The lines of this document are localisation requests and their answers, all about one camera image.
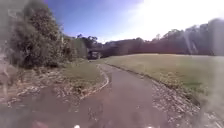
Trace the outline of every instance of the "small white object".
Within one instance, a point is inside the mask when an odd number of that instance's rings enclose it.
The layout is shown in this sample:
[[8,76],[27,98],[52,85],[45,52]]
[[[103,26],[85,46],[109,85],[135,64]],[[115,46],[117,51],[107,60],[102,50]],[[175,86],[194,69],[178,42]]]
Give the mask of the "small white object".
[[79,125],[75,125],[74,128],[80,128],[80,126]]

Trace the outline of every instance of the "sky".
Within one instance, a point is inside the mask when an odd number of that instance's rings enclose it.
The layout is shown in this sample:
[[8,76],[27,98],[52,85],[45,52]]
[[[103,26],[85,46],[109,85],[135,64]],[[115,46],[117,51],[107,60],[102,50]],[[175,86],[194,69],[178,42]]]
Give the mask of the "sky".
[[185,29],[224,18],[224,0],[46,0],[69,36],[96,36],[102,43],[151,40],[171,29]]

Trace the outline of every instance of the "foliage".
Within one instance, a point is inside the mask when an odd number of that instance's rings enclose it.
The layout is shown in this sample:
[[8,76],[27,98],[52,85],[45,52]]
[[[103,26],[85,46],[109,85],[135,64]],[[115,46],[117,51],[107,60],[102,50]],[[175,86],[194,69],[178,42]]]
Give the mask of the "foliage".
[[78,39],[81,39],[85,46],[88,49],[91,49],[93,47],[93,44],[97,42],[97,37],[89,36],[89,37],[83,37],[81,34],[77,36]]
[[12,19],[10,61],[26,68],[57,65],[61,59],[59,27],[47,6],[31,0],[18,14]]
[[103,57],[135,53],[223,56],[223,32],[224,21],[214,19],[186,30],[173,29],[151,41],[137,38],[107,42],[101,52]]
[[57,66],[59,62],[86,58],[86,47],[91,46],[83,39],[62,34],[52,12],[41,0],[29,0],[11,18],[11,24],[7,55],[11,63],[21,67]]

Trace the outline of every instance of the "dry grass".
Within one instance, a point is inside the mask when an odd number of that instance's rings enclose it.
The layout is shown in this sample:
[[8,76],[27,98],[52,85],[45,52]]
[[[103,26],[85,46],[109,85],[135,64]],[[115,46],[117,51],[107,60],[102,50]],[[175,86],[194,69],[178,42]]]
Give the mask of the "dry grass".
[[217,83],[217,76],[224,76],[220,66],[224,65],[223,57],[139,54],[110,57],[104,61],[150,76],[170,88],[184,90],[187,96],[196,97],[200,103],[204,103],[215,85],[224,83],[222,78]]
[[89,87],[102,80],[97,66],[85,60],[67,64],[63,70],[63,74],[73,83],[74,87]]

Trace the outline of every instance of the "shrubbery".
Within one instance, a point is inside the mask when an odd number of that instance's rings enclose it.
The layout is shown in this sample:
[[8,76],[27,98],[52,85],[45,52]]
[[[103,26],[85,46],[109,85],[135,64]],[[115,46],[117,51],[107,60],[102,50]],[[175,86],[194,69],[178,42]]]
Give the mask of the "shrubbery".
[[30,0],[11,21],[12,37],[8,41],[11,50],[7,55],[15,65],[57,66],[59,62],[86,56],[84,43],[62,35],[50,9],[40,0]]

